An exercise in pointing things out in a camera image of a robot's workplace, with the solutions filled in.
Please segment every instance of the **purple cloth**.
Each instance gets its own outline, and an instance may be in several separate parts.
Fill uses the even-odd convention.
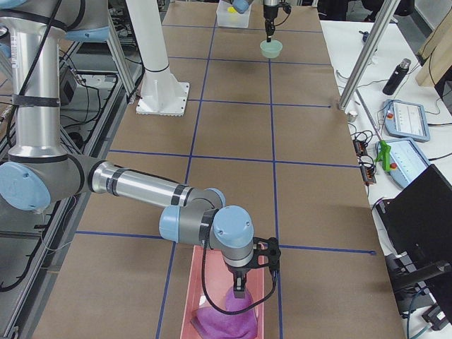
[[[235,299],[232,289],[226,293],[226,311],[239,311],[252,303],[253,299],[248,290],[244,299]],[[254,309],[228,316],[212,307],[203,307],[196,310],[191,323],[202,339],[255,339],[257,337],[257,319]]]

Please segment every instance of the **white box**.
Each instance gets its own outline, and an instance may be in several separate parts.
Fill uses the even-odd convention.
[[[233,13],[228,11],[232,4],[220,0],[217,7],[217,23],[221,27],[248,28],[249,14],[251,13],[251,5],[243,14],[238,14],[235,10]]]

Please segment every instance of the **table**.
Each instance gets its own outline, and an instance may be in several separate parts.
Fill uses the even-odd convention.
[[[108,159],[215,185],[257,236],[279,237],[266,338],[403,338],[316,9],[292,9],[273,61],[258,48],[260,6],[243,30],[219,28],[215,10],[170,5],[165,41],[172,72],[191,83],[186,113],[130,106]],[[91,196],[34,338],[178,338],[192,247],[160,237],[160,214]]]
[[[339,71],[343,76],[348,77],[353,70],[353,66],[357,60],[357,57],[362,49],[362,35],[359,31],[371,30],[372,23],[349,23],[349,22],[330,22],[322,21],[322,29],[325,35],[326,44],[328,46],[328,53],[331,58],[331,64],[336,71]],[[378,50],[372,59],[372,63],[367,67],[366,72],[360,81],[359,85],[365,85],[372,81],[379,81],[387,79],[392,74],[394,68],[403,58],[409,58],[412,61],[410,70],[414,71],[408,77],[408,79],[402,82],[403,86],[400,88],[400,92],[395,92],[396,99],[416,102],[424,105],[426,111],[437,112],[439,109],[440,114],[433,115],[427,114],[429,123],[442,124],[452,121],[452,117],[448,112],[444,103],[439,100],[439,96],[433,88],[425,88],[418,86],[415,76],[420,70],[420,67],[416,67],[417,59],[412,53],[411,48],[402,36],[396,24],[390,24],[386,33],[382,37]],[[336,81],[339,89],[345,85],[345,83],[336,77]],[[372,83],[369,86],[363,86],[359,88],[366,105],[372,112],[374,120],[378,121],[376,113],[383,107],[383,101],[388,98],[394,98],[384,95],[381,91],[386,82]],[[352,101],[346,108],[346,112],[349,110],[355,110],[359,116],[354,125],[358,131],[365,129],[371,129],[371,124],[367,119],[366,113],[359,102],[356,95],[354,95]],[[431,140],[426,143],[417,143],[421,150],[427,157],[437,157],[452,152],[452,126],[430,128]],[[388,136],[383,133],[383,137],[386,139],[392,139],[394,137]],[[369,154],[376,157],[375,143],[378,140],[374,138],[368,147]],[[447,157],[442,160],[435,161],[434,164],[441,170],[444,176],[452,182],[452,158]],[[394,198],[400,193],[402,189],[396,185],[396,183],[382,170],[379,165],[376,173],[376,184],[371,185],[369,190],[369,203],[373,205],[380,198]],[[379,231],[379,238],[381,247],[385,255],[395,253],[395,250],[389,242],[388,235],[384,229],[378,214],[374,211],[374,222],[376,228]],[[425,322],[421,318],[425,309],[417,310],[411,320],[410,334],[414,335],[416,332],[425,326]],[[447,325],[445,329],[440,332],[427,331],[423,338],[450,338],[452,336],[452,326]]]

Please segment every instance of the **green bowl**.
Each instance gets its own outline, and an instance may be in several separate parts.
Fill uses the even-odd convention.
[[[283,44],[277,40],[271,40],[267,42],[264,40],[261,42],[261,52],[265,58],[273,59],[280,55]]]

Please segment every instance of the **black bottle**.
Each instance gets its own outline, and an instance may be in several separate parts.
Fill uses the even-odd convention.
[[[383,93],[386,95],[392,95],[396,91],[397,87],[402,82],[403,78],[407,75],[410,69],[411,60],[403,59],[400,65],[397,65],[393,74],[389,78],[388,82],[383,88]]]

